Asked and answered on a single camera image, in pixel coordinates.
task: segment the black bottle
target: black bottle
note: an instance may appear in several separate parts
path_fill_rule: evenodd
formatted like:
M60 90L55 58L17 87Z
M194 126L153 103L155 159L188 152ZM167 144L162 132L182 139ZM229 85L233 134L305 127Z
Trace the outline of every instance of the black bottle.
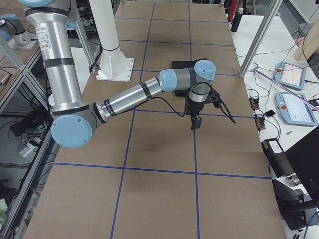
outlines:
M243 16L243 11L244 9L242 7L238 8L236 14L235 14L235 17L234 17L234 20L232 22L232 26L231 26L231 31L232 32L236 32L238 27L239 27L239 23L240 23L240 20L241 20L241 17Z

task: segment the white column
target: white column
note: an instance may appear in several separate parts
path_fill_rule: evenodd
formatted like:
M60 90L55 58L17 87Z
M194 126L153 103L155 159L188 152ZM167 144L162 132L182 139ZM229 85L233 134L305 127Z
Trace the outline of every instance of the white column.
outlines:
M119 47L111 0L89 0L103 47L97 80L130 81L134 59Z

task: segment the robotic arm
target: robotic arm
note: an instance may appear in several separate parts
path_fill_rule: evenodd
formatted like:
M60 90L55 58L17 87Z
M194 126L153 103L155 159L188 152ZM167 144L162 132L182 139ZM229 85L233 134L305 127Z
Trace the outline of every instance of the robotic arm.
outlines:
M9 41L13 37L20 46L24 46L31 41L19 18L13 13L0 16L0 36L5 41Z
M185 113L191 116L192 130L199 128L199 112L204 104L214 103L222 109L220 95L212 88L215 65L199 61L194 68L167 69L146 82L91 105L82 100L72 58L66 24L72 9L72 0L19 0L27 20L35 27L43 56L43 64L51 84L55 106L51 127L54 140L68 148L85 145L93 131L109 118L151 100L164 91L189 89Z

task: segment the black monitor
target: black monitor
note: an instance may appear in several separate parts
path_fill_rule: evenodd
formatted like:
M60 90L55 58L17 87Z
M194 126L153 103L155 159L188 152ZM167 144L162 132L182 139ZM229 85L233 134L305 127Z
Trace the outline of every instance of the black monitor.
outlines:
M310 197L319 199L319 126L289 148L286 156Z

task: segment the screen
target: screen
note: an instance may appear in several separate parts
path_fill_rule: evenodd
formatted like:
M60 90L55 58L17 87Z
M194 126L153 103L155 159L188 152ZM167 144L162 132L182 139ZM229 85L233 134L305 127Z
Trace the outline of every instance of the screen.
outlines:
M285 64L281 80L283 82L299 86L302 78L303 69L297 66Z
M313 118L310 116L308 107L304 102L291 94L282 94L289 117L292 121L312 122Z
M319 198L319 126L289 148L286 156L310 196Z

